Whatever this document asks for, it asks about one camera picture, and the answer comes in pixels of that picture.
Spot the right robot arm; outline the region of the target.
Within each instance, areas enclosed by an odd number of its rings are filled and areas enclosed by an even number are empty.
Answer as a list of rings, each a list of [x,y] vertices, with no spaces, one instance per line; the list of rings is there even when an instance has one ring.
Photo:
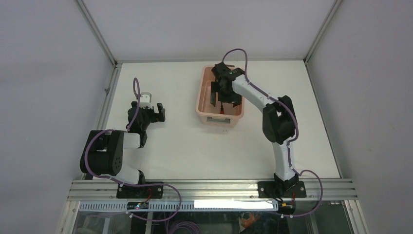
[[[292,141],[298,138],[298,124],[291,98],[271,97],[268,92],[253,84],[241,68],[231,69],[220,62],[211,71],[215,77],[210,85],[210,103],[213,106],[217,101],[238,106],[244,98],[261,111],[263,133],[274,148],[275,192],[280,197],[288,197],[299,181],[293,169],[290,149]]]

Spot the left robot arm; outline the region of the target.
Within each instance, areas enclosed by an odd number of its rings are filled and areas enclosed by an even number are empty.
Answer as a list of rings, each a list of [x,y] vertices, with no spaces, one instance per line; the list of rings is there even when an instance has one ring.
[[[158,112],[150,103],[138,104],[133,101],[128,110],[129,123],[125,131],[90,131],[80,159],[80,170],[97,178],[127,184],[128,192],[133,197],[143,197],[147,191],[144,173],[123,162],[123,151],[143,148],[148,138],[148,126],[166,120],[162,103],[156,106]]]

